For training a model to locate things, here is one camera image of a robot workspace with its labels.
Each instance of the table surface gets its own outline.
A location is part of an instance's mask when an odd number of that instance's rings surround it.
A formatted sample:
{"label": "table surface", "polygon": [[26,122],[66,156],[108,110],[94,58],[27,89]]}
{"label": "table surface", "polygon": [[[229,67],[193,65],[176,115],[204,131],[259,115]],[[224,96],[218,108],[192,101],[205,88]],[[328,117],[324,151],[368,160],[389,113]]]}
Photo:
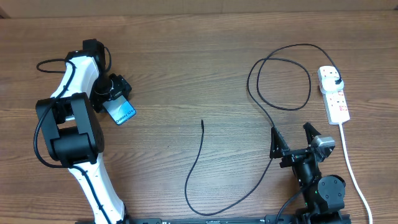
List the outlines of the table surface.
{"label": "table surface", "polygon": [[[200,120],[205,139],[188,185],[194,208],[214,212],[237,201],[259,180],[269,162],[271,126],[248,97],[253,64],[274,49],[297,43],[324,48],[345,81],[351,120],[345,124],[356,179],[376,223],[398,218],[398,13],[303,12],[182,16],[120,16],[63,19],[0,19],[0,223],[73,223],[93,218],[77,181],[35,157],[35,104],[58,87],[61,74],[35,65],[64,58],[97,38],[112,53],[111,71],[132,85],[137,114],[117,126],[97,114],[105,136],[104,160],[116,192],[134,217],[199,218],[184,199],[184,183],[198,153]],[[305,108],[281,111],[265,105],[292,149],[305,147],[309,121],[336,140],[320,164],[323,175],[345,179],[346,208],[353,223],[366,210],[348,174],[337,126],[328,124],[317,70],[329,65],[317,49],[296,47],[277,54],[311,74]],[[63,69],[63,65],[47,65]],[[254,78],[251,88],[255,89]],[[300,106],[308,93],[301,68],[271,61],[260,90],[272,103]],[[47,150],[39,136],[42,154]],[[298,190],[291,169],[275,160],[257,190],[215,217],[275,214]],[[303,206],[300,198],[286,212]]]}

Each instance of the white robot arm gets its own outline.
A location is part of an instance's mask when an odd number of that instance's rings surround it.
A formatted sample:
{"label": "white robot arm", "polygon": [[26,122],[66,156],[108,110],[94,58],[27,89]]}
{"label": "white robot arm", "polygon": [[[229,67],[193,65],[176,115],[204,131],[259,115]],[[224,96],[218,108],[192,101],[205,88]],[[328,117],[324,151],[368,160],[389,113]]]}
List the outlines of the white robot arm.
{"label": "white robot arm", "polygon": [[[104,46],[95,39],[83,41],[83,50],[69,52],[65,61],[67,70],[60,86],[51,98],[36,104],[38,117],[44,116],[41,128],[47,149],[81,185],[96,224],[128,223],[124,204],[104,166],[104,137],[94,111],[121,106],[120,99],[125,101],[131,87],[121,76],[105,76]],[[49,106],[52,113],[46,112]],[[58,128],[58,124],[73,119],[75,127]]]}

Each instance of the black bracket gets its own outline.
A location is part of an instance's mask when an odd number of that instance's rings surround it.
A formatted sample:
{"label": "black bracket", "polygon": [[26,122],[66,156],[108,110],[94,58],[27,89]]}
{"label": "black bracket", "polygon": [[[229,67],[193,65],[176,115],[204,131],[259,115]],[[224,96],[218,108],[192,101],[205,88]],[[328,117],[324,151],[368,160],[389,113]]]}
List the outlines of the black bracket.
{"label": "black bracket", "polygon": [[[38,117],[52,101],[48,98],[36,103]],[[76,126],[59,129],[57,125],[67,116],[75,117]],[[75,93],[56,103],[44,118],[42,132],[51,158],[64,167],[81,162],[95,164],[98,153],[104,151],[103,132],[86,93]]]}
{"label": "black bracket", "polygon": [[111,82],[111,88],[107,93],[98,93],[96,88],[91,90],[91,105],[97,113],[104,110],[104,102],[116,100],[120,96],[124,96],[127,99],[131,92],[131,85],[121,75],[116,76],[112,73],[109,76],[109,81]]}
{"label": "black bracket", "polygon": [[305,130],[308,145],[312,143],[315,136],[321,135],[309,122],[303,125],[303,129]]}
{"label": "black bracket", "polygon": [[282,158],[286,152],[289,152],[289,146],[285,142],[280,132],[276,127],[271,128],[271,149],[269,151],[269,157],[271,159]]}

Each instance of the metal base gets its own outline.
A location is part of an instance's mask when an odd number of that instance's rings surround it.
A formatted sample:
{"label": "metal base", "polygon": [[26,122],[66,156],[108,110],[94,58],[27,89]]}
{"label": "metal base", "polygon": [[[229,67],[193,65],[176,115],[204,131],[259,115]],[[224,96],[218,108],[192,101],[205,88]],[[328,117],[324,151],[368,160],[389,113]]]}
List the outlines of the metal base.
{"label": "metal base", "polygon": [[[349,215],[342,215],[342,221],[337,223],[351,224]],[[120,224],[276,224],[276,215],[266,215],[264,218],[191,218],[181,220],[161,220],[159,218],[131,218]],[[294,215],[281,215],[277,224],[296,224]],[[76,222],[75,224],[95,224],[94,222]]]}

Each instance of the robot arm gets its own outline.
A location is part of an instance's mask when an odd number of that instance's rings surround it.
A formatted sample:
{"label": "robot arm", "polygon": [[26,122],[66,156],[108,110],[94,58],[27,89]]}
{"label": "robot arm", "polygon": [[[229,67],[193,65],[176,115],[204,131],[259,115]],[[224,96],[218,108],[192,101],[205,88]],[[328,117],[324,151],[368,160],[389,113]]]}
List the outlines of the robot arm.
{"label": "robot arm", "polygon": [[289,199],[277,215],[267,215],[264,219],[269,220],[269,224],[350,224],[349,215],[342,215],[340,212],[345,207],[343,201],[345,181],[337,175],[322,177],[318,167],[318,163],[323,162],[333,152],[335,140],[330,136],[322,136],[310,123],[305,123],[303,129],[307,136],[308,147],[290,150],[280,132],[272,127],[269,157],[281,158],[282,162],[279,163],[281,168],[292,167],[306,207],[296,210],[295,215],[281,215],[285,206],[291,201]]}
{"label": "robot arm", "polygon": [[[83,50],[69,52],[66,59],[75,65],[75,73],[67,91],[53,104],[42,123],[47,149],[51,158],[68,168],[81,185],[95,223],[128,223],[124,204],[104,166],[104,137],[95,111],[104,111],[104,103],[117,104],[119,98],[127,98],[131,87],[122,76],[105,76],[104,46],[95,39],[83,41]],[[72,65],[66,66],[61,84],[51,98],[37,102],[39,118],[70,79]],[[58,128],[58,124],[73,119],[76,126]]]}
{"label": "robot arm", "polygon": [[[95,164],[84,162],[77,164],[76,166],[86,171],[98,200],[102,204],[103,210],[105,211],[111,223],[122,223],[124,220],[124,204],[113,189],[112,183],[104,166],[103,154],[98,154]],[[100,208],[98,208],[90,186],[88,185],[86,179],[82,176],[81,172],[74,168],[69,168],[69,172],[75,176],[76,180],[81,185],[81,188],[83,189],[87,200],[93,209],[95,223],[108,223],[103,212],[100,210]]]}

